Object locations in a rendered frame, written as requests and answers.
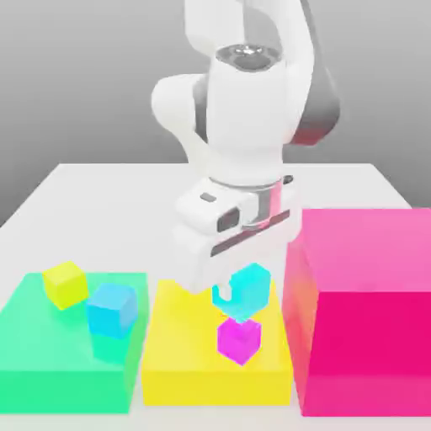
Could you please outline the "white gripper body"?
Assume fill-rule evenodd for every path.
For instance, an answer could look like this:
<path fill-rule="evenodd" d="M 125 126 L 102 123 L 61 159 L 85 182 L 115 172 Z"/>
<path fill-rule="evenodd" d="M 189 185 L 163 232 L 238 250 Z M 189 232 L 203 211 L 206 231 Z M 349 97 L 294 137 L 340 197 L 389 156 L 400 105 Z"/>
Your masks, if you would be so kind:
<path fill-rule="evenodd" d="M 259 191 L 194 186 L 180 196 L 176 211 L 173 237 L 180 284 L 187 284 L 194 269 L 207 269 L 216 284 L 250 263 L 266 263 L 301 229 L 294 186 Z"/>

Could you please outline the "small cyan cube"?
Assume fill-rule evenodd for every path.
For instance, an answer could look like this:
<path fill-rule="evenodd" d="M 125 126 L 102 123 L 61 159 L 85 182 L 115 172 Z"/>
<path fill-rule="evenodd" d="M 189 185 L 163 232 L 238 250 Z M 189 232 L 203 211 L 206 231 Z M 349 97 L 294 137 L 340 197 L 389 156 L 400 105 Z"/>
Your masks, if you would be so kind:
<path fill-rule="evenodd" d="M 268 305 L 270 284 L 270 272 L 251 263 L 231 276 L 229 301 L 221 298 L 217 285 L 212 287 L 212 303 L 236 322 L 245 322 Z"/>

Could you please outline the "small magenta cube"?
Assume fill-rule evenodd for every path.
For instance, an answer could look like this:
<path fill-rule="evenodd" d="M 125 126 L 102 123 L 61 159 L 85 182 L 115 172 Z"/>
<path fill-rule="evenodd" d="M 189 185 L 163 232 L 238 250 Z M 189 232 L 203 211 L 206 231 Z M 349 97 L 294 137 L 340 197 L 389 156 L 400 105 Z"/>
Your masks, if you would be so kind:
<path fill-rule="evenodd" d="M 236 364 L 245 365 L 259 351 L 261 336 L 260 322 L 228 318 L 217 328 L 217 351 Z"/>

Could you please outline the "small blue cube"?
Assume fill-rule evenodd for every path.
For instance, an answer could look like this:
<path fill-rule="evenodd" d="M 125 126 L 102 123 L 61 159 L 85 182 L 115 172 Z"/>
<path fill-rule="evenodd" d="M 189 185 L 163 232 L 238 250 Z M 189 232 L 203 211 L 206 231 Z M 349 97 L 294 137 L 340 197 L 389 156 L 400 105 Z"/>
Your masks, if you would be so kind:
<path fill-rule="evenodd" d="M 122 339 L 138 316 L 136 290 L 129 285 L 103 283 L 87 301 L 91 334 Z"/>

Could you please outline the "small yellow cube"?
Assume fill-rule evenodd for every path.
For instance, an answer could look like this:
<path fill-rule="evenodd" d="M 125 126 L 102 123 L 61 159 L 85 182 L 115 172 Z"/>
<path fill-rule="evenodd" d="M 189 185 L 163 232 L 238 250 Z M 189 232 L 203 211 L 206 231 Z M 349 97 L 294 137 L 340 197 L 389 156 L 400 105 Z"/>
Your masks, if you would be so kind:
<path fill-rule="evenodd" d="M 86 274 L 72 261 L 47 269 L 42 277 L 48 299 L 61 311 L 88 298 Z"/>

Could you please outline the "large yellow box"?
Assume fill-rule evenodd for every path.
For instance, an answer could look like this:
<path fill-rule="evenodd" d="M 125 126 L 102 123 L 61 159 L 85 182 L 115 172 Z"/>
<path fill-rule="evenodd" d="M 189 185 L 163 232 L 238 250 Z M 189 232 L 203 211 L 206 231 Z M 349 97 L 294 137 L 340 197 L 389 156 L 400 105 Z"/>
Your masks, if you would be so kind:
<path fill-rule="evenodd" d="M 141 385 L 147 406 L 287 406 L 293 369 L 276 289 L 255 315 L 259 351 L 239 365 L 217 350 L 225 321 L 209 290 L 190 294 L 160 280 L 144 347 Z"/>

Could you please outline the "large pink box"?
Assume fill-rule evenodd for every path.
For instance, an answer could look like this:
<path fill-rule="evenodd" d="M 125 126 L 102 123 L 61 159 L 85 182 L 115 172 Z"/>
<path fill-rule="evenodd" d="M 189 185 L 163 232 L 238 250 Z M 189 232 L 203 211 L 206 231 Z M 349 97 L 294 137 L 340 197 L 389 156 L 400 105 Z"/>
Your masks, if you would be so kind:
<path fill-rule="evenodd" d="M 305 210 L 282 312 L 306 417 L 431 417 L 431 209 Z"/>

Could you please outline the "large green box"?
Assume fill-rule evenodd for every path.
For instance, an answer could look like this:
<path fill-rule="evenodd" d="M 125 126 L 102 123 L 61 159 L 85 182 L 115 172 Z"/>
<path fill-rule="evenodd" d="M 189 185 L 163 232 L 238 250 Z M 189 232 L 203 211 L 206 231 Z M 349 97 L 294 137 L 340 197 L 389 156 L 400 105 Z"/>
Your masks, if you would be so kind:
<path fill-rule="evenodd" d="M 127 413 L 149 317 L 144 273 L 89 273 L 88 288 L 128 285 L 138 317 L 120 339 L 92 334 L 86 305 L 58 310 L 40 273 L 26 274 L 0 311 L 0 413 Z"/>

